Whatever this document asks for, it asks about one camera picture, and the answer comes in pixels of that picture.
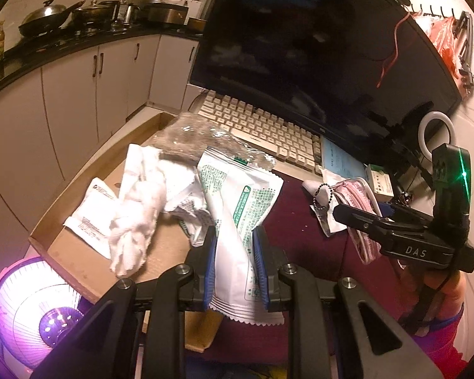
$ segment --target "maroon table surface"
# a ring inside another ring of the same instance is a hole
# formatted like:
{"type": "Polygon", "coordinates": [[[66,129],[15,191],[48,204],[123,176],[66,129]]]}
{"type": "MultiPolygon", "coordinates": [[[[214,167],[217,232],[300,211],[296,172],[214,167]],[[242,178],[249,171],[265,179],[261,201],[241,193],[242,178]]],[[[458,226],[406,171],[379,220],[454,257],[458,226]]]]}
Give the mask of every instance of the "maroon table surface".
{"type": "MultiPolygon", "coordinates": [[[[398,279],[388,258],[363,265],[346,231],[327,238],[309,205],[312,197],[302,181],[275,172],[284,185],[263,225],[271,245],[284,250],[288,261],[315,277],[355,278],[394,318],[401,314],[398,279]]],[[[284,325],[255,326],[224,318],[206,360],[228,363],[285,364],[288,360],[288,320],[284,325]]]]}

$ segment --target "computer monitor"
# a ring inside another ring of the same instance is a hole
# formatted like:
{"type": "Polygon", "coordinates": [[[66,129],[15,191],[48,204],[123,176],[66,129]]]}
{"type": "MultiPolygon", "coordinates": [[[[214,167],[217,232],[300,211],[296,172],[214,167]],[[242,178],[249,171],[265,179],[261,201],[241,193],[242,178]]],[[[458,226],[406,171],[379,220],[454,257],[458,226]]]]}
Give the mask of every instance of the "computer monitor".
{"type": "MultiPolygon", "coordinates": [[[[451,74],[395,0],[215,0],[191,83],[328,138],[363,163],[403,171],[429,111],[461,102],[451,74]]],[[[427,139],[436,127],[427,130],[427,139]]]]}

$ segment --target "red cord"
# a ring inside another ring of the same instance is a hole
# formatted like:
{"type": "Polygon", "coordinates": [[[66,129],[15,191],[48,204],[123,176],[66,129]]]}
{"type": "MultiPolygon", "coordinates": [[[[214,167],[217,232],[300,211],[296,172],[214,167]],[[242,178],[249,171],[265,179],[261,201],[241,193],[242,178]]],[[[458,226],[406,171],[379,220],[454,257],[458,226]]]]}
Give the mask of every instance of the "red cord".
{"type": "Polygon", "coordinates": [[[390,59],[390,57],[388,57],[386,60],[383,61],[383,65],[382,65],[382,68],[381,68],[381,77],[379,78],[379,82],[376,86],[376,88],[379,88],[381,87],[381,83],[383,82],[383,78],[385,77],[385,75],[389,72],[389,70],[391,70],[391,68],[393,67],[393,65],[395,65],[395,63],[397,62],[398,60],[398,41],[397,41],[397,31],[398,31],[398,27],[401,26],[401,24],[407,20],[408,17],[410,17],[411,13],[410,12],[407,12],[407,14],[405,15],[404,18],[402,18],[402,20],[400,20],[396,26],[395,26],[395,30],[393,31],[393,38],[395,40],[395,56],[392,60],[392,62],[387,66],[385,67],[385,63],[390,59]]]}

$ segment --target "red sleeve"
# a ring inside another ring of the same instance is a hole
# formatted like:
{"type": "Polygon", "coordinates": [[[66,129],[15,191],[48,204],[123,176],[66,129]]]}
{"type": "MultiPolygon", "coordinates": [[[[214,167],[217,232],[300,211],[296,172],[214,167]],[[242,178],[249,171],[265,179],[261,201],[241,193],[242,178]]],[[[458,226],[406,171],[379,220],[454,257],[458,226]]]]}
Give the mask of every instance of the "red sleeve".
{"type": "Polygon", "coordinates": [[[462,360],[463,355],[453,345],[463,311],[462,308],[460,313],[448,325],[444,326],[442,324],[441,328],[431,329],[425,337],[413,337],[415,342],[423,349],[423,352],[441,370],[445,379],[455,379],[467,365],[467,362],[462,360]]]}

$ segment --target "black countertop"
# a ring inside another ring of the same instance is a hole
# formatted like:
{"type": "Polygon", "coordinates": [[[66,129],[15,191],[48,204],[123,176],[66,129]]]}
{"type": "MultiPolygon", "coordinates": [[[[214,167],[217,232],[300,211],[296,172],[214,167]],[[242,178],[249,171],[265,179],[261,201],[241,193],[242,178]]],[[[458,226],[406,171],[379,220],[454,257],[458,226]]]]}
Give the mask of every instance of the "black countertop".
{"type": "Polygon", "coordinates": [[[23,75],[65,55],[96,45],[125,38],[146,35],[170,35],[200,41],[200,34],[191,34],[184,27],[180,29],[165,26],[134,26],[127,29],[81,32],[70,27],[58,29],[49,34],[23,39],[7,50],[0,62],[0,91],[23,75]]]}

